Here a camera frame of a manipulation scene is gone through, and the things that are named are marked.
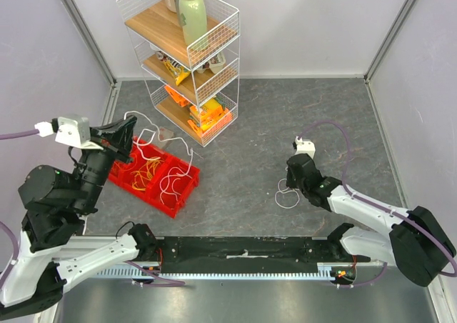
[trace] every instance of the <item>white cable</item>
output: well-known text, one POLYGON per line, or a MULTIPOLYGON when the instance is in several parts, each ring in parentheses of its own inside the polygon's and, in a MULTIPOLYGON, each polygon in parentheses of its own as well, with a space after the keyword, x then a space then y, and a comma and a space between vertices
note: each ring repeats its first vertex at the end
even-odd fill
POLYGON ((287 180, 286 178, 284 179, 281 179, 278 181, 278 191, 274 194, 274 201, 276 202, 276 204, 279 206, 279 207, 282 207, 283 209, 293 209, 294 207, 296 207, 298 205, 298 203, 300 202, 300 194, 299 192, 296 190, 296 189, 289 189, 288 187, 286 187, 285 189, 281 189, 281 182, 283 180, 287 180), (289 192, 294 192, 296 195, 297 195, 297 202, 292 205, 291 207, 285 207, 281 204, 278 203, 278 193, 281 193, 281 194, 286 194, 286 193, 289 193, 289 192))
POLYGON ((192 148, 189 149, 188 144, 186 143, 186 141, 184 141, 184 139, 183 139, 182 137, 173 137, 173 138, 170 138, 170 139, 161 139, 161 138, 160 138, 160 132, 159 132, 160 129, 159 129, 159 127, 158 127, 157 125, 155 125, 155 124, 152 122, 152 120, 150 120, 150 118, 147 117, 147 115, 145 115, 145 114, 143 114, 143 113, 141 113, 141 112, 139 112, 139 111, 134 111, 134 110, 132 110, 132 111, 127 111, 127 112, 124 114, 124 119, 127 117, 128 114, 139 114, 140 116, 144 117, 144 118, 150 123, 150 125, 154 126, 154 127, 157 129, 156 131, 150 130, 150 129, 147 129, 147 128, 141 130, 141 133, 139 134, 137 141, 141 140, 141 137, 143 136, 143 133, 144 133, 145 131, 148 131, 148 132, 151 132, 151 133, 152 133, 152 136, 151 136, 151 138, 149 139, 148 142, 142 144, 142 143, 138 143, 137 141, 134 141, 135 145, 138 147, 138 149, 139 149, 139 151, 140 151, 141 157, 142 157, 143 159, 145 159, 146 161, 155 161, 155 160, 160 159, 159 156, 158 156, 158 157, 154 157, 154 158, 150 158, 150 159, 147 158, 147 157, 145 157, 144 154, 143 154, 143 150, 140 148, 141 146, 147 146, 147 145, 151 144, 152 141, 154 140, 154 136, 155 136, 156 134, 159 134, 158 137, 157 137, 157 139, 158 139, 160 142, 174 141, 174 140, 176 140, 176 139, 180 139, 180 140, 184 143, 184 145, 186 146, 187 154, 191 157, 191 160, 190 160, 190 162, 189 162, 189 167, 188 167, 188 169, 187 169, 187 172, 186 172, 185 174, 170 174, 171 171, 174 170, 174 169, 178 169, 178 170, 181 171, 181 172, 183 171, 183 170, 180 169, 179 167, 170 168, 170 169, 169 169, 169 173, 168 173, 164 178, 162 178, 161 181, 159 182, 159 186, 160 186, 160 190, 161 190, 161 193, 160 193, 159 197, 160 197, 161 203, 164 204, 164 201, 163 201, 163 199, 162 199, 162 194, 169 194, 169 195, 175 196, 175 197, 176 197, 176 200, 177 200, 177 199, 178 199, 178 194, 179 194, 179 193, 177 193, 176 191, 174 191, 174 189, 173 189, 173 184, 174 184, 174 182, 175 182, 176 180, 180 179, 180 177, 191 177, 191 176, 189 175, 189 172, 190 172, 190 170, 191 170, 192 160, 194 159, 194 150, 193 150, 192 148), (173 191, 173 193, 167 192, 167 191, 166 191, 166 189, 168 189, 168 187, 169 187, 169 185, 170 185, 170 178, 171 178, 171 177, 178 177, 177 179, 175 179, 175 180, 171 183, 171 190, 173 191), (165 187, 165 189, 164 189, 164 188, 162 187, 162 182, 163 182, 165 179, 168 179, 168 182, 167 182, 167 185, 166 185, 166 187, 165 187))

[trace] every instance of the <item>red basket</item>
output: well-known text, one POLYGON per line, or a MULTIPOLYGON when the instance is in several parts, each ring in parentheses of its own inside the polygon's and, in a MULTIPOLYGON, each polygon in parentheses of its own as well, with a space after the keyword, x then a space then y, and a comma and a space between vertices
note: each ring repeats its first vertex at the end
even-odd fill
MULTIPOLYGON (((145 144, 143 140, 139 140, 140 144, 145 144)), ((175 174, 186 173, 189 163, 157 148, 153 144, 141 146, 144 156, 147 159, 160 157, 161 163, 156 167, 154 176, 149 182, 145 182, 145 190, 141 191, 133 188, 135 182, 135 171, 141 169, 147 161, 141 156, 139 147, 133 145, 130 157, 133 161, 129 164, 114 162, 111 171, 109 172, 108 179, 115 183, 117 186, 125 189, 126 191, 137 196, 144 202, 156 207, 163 211, 171 218, 174 218, 178 211, 186 204, 187 198, 195 187, 199 185, 200 169, 191 166, 188 177, 169 177, 162 181, 163 178, 175 174), (160 182, 162 181, 162 188, 166 192, 179 194, 166 194, 161 195, 160 182)))

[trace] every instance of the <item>shelf basket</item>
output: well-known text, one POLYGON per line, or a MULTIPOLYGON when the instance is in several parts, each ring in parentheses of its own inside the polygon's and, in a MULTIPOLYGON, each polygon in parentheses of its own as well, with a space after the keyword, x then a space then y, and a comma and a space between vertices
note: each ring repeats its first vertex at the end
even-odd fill
POLYGON ((204 3, 208 32, 187 46, 177 14, 166 8, 164 0, 117 0, 146 86, 150 75, 164 83, 153 93, 149 91, 154 106, 202 146, 238 117, 240 74, 239 10, 222 0, 204 0, 204 3), (235 41, 238 46, 234 51, 231 48, 235 41), (176 85, 155 55, 157 50, 187 68, 190 75, 176 85), (216 74, 210 69, 197 71, 221 51, 226 57, 222 70, 216 74), (236 79, 237 94, 233 101, 221 91, 236 79))
POLYGON ((122 19, 130 29, 190 70, 199 68, 237 39, 240 33, 239 10, 236 7, 222 0, 204 2, 209 31, 186 46, 177 15, 166 8, 164 0, 117 0, 122 19), (164 26, 172 34, 167 36, 164 26), (167 41, 170 36, 176 37, 179 43, 171 47, 167 41))

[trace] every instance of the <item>snack package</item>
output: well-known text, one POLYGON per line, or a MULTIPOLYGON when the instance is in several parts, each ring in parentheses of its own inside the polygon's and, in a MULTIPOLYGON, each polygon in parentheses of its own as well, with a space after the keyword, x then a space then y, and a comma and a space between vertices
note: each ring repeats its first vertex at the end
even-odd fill
POLYGON ((213 74, 218 74, 226 64, 226 57, 224 52, 217 53, 214 57, 211 57, 208 62, 205 62, 203 66, 197 69, 198 73, 203 73, 206 69, 210 69, 213 74))
POLYGON ((161 51, 156 51, 156 56, 157 59, 164 63, 165 67, 173 76, 177 86, 179 86, 179 84, 191 73, 188 69, 186 69, 185 67, 183 67, 178 62, 174 61, 172 58, 168 57, 161 51))
POLYGON ((189 105, 191 102, 184 98, 180 93, 172 89, 169 85, 165 85, 165 90, 169 93, 170 97, 180 106, 185 107, 189 105))
POLYGON ((190 119, 187 121, 189 126, 197 133, 199 137, 203 135, 204 132, 208 131, 211 127, 213 127, 216 123, 222 121, 222 124, 227 124, 231 121, 231 112, 228 109, 225 109, 223 112, 221 112, 218 116, 211 117, 207 119, 206 121, 203 121, 201 123, 201 126, 199 124, 199 121, 196 120, 192 114, 189 117, 190 119))
POLYGON ((200 114, 195 105, 191 106, 191 116, 193 116, 196 121, 206 121, 207 119, 219 116, 223 112, 224 108, 214 98, 209 99, 201 106, 200 114))

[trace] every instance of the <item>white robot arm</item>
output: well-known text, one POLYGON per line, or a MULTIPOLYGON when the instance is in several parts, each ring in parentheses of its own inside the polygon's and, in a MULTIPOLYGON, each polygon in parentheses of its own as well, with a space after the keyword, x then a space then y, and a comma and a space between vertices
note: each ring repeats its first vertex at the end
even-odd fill
POLYGON ((70 238, 84 227, 81 216, 95 213, 113 163, 128 162, 136 117, 106 126, 71 115, 36 125, 40 136, 82 150, 73 173, 48 165, 33 169, 19 188, 26 209, 20 249, 1 274, 0 320, 41 312, 85 279, 119 262, 150 260, 156 239, 146 224, 135 224, 114 242, 81 257, 54 262, 70 238))
POLYGON ((346 252, 396 265, 420 286, 428 286, 449 262, 437 244, 452 257, 456 255, 456 249, 429 210, 394 207, 357 193, 338 179, 323 177, 313 161, 312 142, 297 138, 293 145, 296 154, 287 161, 286 186, 299 189, 312 205, 350 217, 373 230, 352 224, 339 227, 333 236, 337 236, 346 252), (400 217, 413 221, 419 229, 400 217))

